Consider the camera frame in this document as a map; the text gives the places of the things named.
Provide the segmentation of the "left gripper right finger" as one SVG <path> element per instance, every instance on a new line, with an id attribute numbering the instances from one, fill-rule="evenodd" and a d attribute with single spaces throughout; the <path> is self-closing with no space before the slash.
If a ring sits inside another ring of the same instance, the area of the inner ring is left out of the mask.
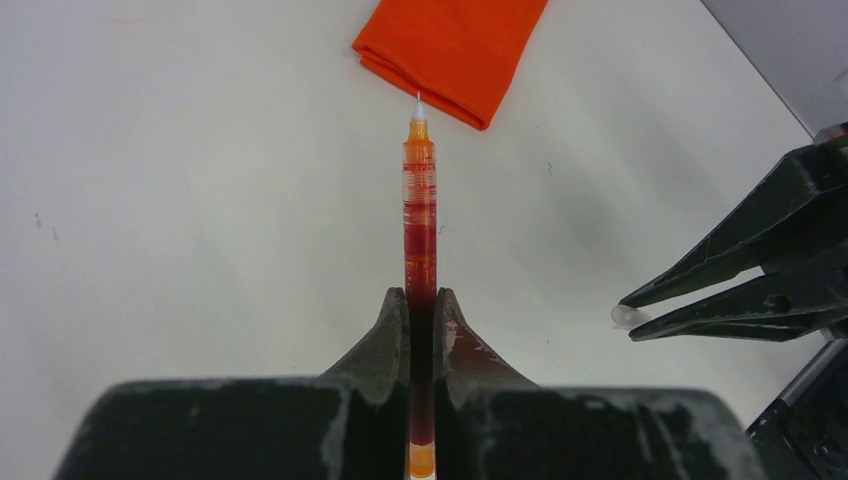
<path id="1" fill-rule="evenodd" d="M 439 291 L 433 321 L 440 479 L 762 479 L 743 428 L 693 389 L 543 387 Z"/>

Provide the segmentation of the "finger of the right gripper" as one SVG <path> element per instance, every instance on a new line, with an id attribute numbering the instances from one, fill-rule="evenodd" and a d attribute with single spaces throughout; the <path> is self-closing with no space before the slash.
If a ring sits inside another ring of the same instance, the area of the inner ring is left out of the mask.
<path id="1" fill-rule="evenodd" d="M 621 303 L 642 307 L 702 290 L 784 252 L 794 234 L 847 196 L 847 142 L 785 154 L 696 246 Z"/>

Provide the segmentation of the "red orange pen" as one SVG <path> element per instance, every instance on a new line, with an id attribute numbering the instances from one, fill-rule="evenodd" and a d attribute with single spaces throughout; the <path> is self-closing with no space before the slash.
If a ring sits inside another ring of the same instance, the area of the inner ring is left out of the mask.
<path id="1" fill-rule="evenodd" d="M 435 146 L 429 138 L 422 93 L 403 144 L 403 246 L 405 295 L 410 320 L 409 475 L 435 474 L 432 328 L 437 296 Z"/>

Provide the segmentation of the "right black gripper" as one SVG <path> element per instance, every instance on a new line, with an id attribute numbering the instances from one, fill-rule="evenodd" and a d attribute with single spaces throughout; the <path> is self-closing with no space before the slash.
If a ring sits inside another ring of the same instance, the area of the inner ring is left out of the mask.
<path id="1" fill-rule="evenodd" d="M 634 342 L 701 336 L 785 342 L 847 319 L 847 266 L 755 278 L 633 329 Z M 769 479 L 847 477 L 847 341 L 828 342 L 746 433 Z"/>

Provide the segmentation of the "clear pen cap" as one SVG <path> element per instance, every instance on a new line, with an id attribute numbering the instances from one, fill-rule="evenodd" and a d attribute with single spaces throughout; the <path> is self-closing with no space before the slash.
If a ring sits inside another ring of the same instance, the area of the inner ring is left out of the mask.
<path id="1" fill-rule="evenodd" d="M 616 305 L 611 311 L 613 328 L 617 330 L 631 331 L 649 322 L 651 317 L 638 308 L 627 305 Z"/>

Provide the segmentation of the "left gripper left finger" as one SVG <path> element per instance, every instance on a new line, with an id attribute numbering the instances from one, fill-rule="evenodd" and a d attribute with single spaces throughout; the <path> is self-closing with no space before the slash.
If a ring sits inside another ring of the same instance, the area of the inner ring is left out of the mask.
<path id="1" fill-rule="evenodd" d="M 407 301 L 389 289 L 373 327 L 324 373 L 133 381 L 77 428 L 59 479 L 404 479 Z"/>

